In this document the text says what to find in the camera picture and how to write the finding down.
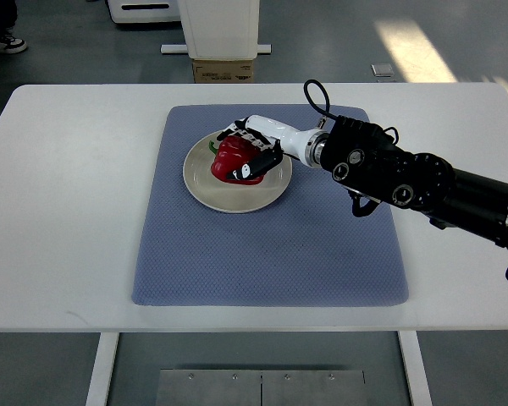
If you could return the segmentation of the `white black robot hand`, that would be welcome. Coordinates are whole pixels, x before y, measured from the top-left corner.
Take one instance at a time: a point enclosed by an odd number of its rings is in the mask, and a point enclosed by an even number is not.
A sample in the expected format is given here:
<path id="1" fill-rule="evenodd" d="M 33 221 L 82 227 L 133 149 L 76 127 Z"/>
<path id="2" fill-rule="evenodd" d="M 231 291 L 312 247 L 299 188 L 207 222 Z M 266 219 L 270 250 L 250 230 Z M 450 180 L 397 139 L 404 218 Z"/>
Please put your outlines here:
<path id="1" fill-rule="evenodd" d="M 224 129 L 218 136 L 220 142 L 229 135 L 236 135 L 250 141 L 262 152 L 242 168 L 227 174 L 229 179 L 253 179 L 265 175 L 278 166 L 285 156 L 301 161 L 308 167 L 320 168 L 315 150 L 317 145 L 328 138 L 321 129 L 300 131 L 288 124 L 271 118 L 252 115 L 237 120 Z"/>

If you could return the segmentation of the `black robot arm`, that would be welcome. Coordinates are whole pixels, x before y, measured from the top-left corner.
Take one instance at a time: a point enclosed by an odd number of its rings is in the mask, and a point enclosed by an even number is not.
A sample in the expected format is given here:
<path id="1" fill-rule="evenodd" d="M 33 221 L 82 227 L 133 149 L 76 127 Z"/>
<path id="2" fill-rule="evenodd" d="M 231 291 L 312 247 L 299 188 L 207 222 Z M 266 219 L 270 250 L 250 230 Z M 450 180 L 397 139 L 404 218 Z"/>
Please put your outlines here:
<path id="1" fill-rule="evenodd" d="M 436 228 L 460 228 L 508 249 L 508 183 L 456 169 L 431 153 L 404 151 L 394 127 L 313 109 L 334 126 L 312 144 L 312 159 L 348 189 L 354 216 L 368 216 L 384 202 L 421 212 Z"/>

